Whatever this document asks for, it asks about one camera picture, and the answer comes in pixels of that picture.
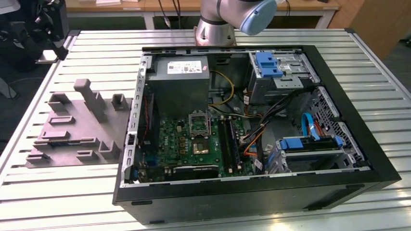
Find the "green circuit board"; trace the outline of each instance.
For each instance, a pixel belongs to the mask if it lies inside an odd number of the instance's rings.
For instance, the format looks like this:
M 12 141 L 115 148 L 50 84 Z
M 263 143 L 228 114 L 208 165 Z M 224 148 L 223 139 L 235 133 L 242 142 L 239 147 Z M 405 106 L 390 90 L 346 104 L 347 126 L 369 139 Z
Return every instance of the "green circuit board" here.
M 228 173 L 227 169 L 224 169 L 219 139 L 219 120 L 220 119 L 216 118 L 210 120 L 208 126 L 211 132 L 210 136 L 206 138 L 190 137 L 188 119 L 162 120 L 156 166 L 172 168 L 176 166 L 215 165 L 219 166 L 219 177 L 253 175 L 253 163 L 250 160 L 243 161 L 242 168 L 232 173 Z M 238 118 L 232 120 L 232 124 L 236 137 L 240 137 L 245 135 L 242 119 Z M 163 181 L 163 168 L 152 168 L 151 171 L 151 175 L 156 176 L 152 177 L 152 181 Z

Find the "yellow wire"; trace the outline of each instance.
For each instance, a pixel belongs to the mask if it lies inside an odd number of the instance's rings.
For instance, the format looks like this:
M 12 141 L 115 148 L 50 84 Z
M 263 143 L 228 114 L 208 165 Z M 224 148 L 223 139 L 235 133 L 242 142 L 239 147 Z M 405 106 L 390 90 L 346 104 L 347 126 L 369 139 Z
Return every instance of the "yellow wire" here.
M 208 104 L 210 106 L 216 106 L 216 105 L 222 105 L 222 104 L 224 104 L 226 102 L 228 102 L 228 101 L 231 100 L 231 98 L 234 97 L 234 84 L 232 84 L 230 78 L 228 78 L 222 72 L 219 72 L 219 71 L 210 71 L 210 72 L 215 72 L 215 73 L 218 73 L 220 76 L 223 76 L 223 77 L 227 79 L 227 81 L 228 81 L 228 83 L 230 83 L 230 85 L 231 85 L 231 95 L 230 95 L 230 97 L 227 98 L 227 100 L 224 100 L 223 102 L 219 102 L 219 103 L 210 103 L 210 104 Z

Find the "open computer tower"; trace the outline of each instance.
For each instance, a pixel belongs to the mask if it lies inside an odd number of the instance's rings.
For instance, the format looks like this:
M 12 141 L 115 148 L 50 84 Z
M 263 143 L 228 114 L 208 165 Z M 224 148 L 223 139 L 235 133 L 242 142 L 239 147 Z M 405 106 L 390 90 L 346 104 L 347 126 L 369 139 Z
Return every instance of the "open computer tower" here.
M 114 194 L 142 224 L 329 209 L 401 180 L 315 46 L 143 51 Z

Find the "blue plastic latch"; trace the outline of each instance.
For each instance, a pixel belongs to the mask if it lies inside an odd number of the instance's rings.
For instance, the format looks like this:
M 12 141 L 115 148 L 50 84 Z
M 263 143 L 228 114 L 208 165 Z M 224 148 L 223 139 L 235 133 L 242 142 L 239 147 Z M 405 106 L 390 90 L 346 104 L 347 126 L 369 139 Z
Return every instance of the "blue plastic latch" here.
M 267 164 L 266 164 L 266 168 L 269 168 L 269 164 L 271 163 L 274 156 L 275 156 L 275 154 L 274 154 L 274 152 L 271 152 L 270 157 L 269 157 L 269 161 L 267 161 Z
M 286 143 L 290 149 L 303 148 L 303 142 L 301 138 L 289 138 L 286 139 Z
M 270 52 L 257 52 L 257 65 L 262 71 L 263 78 L 283 77 L 283 72 L 278 69 L 278 60 Z
M 334 139 L 335 139 L 335 142 L 337 142 L 338 146 L 342 147 L 343 146 L 342 138 L 339 136 L 337 136 L 337 137 L 334 137 Z
M 283 150 L 289 149 L 287 142 L 285 140 L 281 141 L 281 146 Z

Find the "wooden cabinet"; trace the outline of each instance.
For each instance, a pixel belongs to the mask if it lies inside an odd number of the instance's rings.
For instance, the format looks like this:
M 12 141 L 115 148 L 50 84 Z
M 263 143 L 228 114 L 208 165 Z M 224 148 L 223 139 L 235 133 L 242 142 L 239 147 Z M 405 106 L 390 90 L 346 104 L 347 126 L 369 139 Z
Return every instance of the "wooden cabinet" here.
M 337 0 L 342 5 L 329 28 L 354 28 L 385 59 L 411 27 L 411 0 Z

